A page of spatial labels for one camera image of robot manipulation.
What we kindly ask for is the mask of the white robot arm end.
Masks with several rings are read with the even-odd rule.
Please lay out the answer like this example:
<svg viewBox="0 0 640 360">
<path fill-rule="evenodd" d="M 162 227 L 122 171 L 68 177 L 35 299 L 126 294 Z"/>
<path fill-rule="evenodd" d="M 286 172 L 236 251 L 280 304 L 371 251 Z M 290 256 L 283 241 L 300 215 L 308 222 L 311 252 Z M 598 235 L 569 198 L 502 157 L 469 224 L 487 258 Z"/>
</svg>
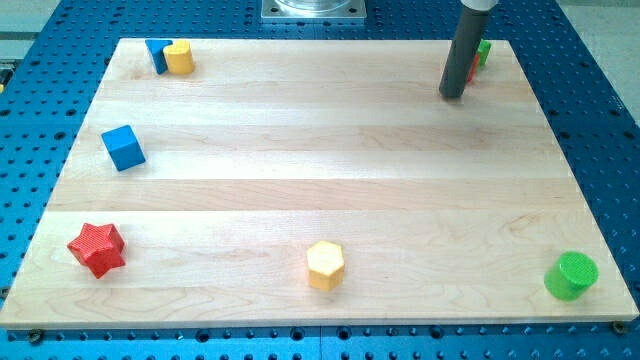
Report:
<svg viewBox="0 0 640 360">
<path fill-rule="evenodd" d="M 465 7 L 480 12 L 489 12 L 498 2 L 499 0 L 461 0 Z"/>
</svg>

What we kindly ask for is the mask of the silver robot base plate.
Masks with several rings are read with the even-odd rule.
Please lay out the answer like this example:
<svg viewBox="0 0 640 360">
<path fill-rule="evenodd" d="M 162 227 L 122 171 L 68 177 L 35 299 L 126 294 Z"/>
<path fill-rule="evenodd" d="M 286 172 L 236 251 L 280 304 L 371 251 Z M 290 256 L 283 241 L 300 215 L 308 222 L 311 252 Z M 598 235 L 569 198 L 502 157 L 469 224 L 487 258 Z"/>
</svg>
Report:
<svg viewBox="0 0 640 360">
<path fill-rule="evenodd" d="M 327 20 L 367 17 L 364 0 L 262 0 L 261 18 L 269 20 Z"/>
</svg>

